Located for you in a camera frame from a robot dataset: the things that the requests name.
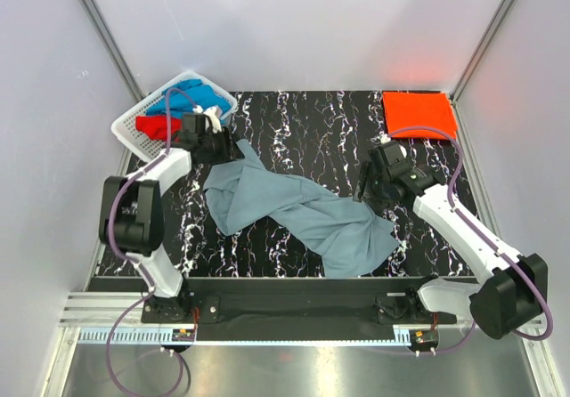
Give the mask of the grey blue t shirt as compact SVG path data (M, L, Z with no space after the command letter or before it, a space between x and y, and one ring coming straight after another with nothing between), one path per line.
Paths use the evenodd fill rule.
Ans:
M204 183L209 213L225 236L269 217L322 259L329 279L376 270L399 247L394 224L366 204L317 182L268 171L247 140L240 160L213 166Z

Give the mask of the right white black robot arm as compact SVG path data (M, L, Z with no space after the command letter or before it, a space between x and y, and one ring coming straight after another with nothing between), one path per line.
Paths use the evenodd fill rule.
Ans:
M522 255L485 227L452 193L443 175L414 165L403 146L391 140L369 150L354 200L375 210L402 205L428 223L472 271L473 283L429 277L404 300L407 317L421 323L435 313L473 320L493 339L544 315L553 329L547 303L548 265L537 254Z

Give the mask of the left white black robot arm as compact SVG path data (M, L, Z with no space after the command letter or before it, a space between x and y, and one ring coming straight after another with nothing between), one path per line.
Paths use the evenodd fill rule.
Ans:
M215 166L243 158L220 114L218 107L184 114L171 144L154 159L103 184L100 241L141 273L151 296L163 299L161 311L174 322L191 315L192 300L183 295L183 276L163 245L162 197L193 164Z

